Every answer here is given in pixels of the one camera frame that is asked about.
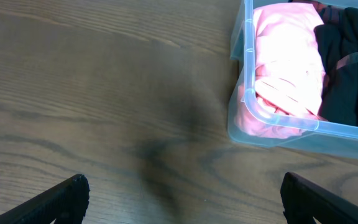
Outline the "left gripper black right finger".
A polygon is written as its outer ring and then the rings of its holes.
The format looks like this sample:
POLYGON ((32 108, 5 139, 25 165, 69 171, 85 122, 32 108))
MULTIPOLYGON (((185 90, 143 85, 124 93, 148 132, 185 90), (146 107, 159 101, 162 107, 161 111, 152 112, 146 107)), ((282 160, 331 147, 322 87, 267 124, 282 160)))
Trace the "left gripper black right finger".
POLYGON ((285 174, 280 195, 288 224, 358 224, 358 206, 294 172, 285 174))

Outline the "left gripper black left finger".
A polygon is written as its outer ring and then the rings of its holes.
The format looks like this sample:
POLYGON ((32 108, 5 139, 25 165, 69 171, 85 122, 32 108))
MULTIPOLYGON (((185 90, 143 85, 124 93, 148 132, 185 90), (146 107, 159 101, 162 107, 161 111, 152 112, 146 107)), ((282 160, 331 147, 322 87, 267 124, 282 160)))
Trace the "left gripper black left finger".
POLYGON ((81 224, 89 205, 90 187, 76 174, 0 215, 0 224, 81 224))

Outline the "pink garment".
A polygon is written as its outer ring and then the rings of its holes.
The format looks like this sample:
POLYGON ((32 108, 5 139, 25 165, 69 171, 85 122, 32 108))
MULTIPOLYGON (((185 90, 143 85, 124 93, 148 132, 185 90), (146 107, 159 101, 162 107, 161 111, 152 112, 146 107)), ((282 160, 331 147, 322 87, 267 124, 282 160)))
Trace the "pink garment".
POLYGON ((326 74, 311 3, 276 3, 253 11, 252 88, 241 84, 235 125, 260 138, 288 139, 316 128, 326 74))

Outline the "black garment with tape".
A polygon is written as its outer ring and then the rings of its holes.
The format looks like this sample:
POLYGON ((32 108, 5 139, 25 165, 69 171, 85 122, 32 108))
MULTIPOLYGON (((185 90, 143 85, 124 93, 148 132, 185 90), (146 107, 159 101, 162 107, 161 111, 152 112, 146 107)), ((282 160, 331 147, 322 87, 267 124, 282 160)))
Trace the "black garment with tape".
POLYGON ((344 8, 340 24, 314 30, 326 76, 319 115, 358 126, 358 8, 344 8))

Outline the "red blue plaid shirt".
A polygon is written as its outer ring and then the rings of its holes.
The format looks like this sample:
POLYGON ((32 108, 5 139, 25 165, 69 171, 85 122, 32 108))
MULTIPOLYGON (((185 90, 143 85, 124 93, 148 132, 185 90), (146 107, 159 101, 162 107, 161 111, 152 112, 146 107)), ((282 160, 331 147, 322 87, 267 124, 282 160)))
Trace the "red blue plaid shirt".
POLYGON ((309 0, 309 3, 316 9, 324 24, 340 24, 342 22, 342 16, 344 14, 343 8, 314 0, 309 0))

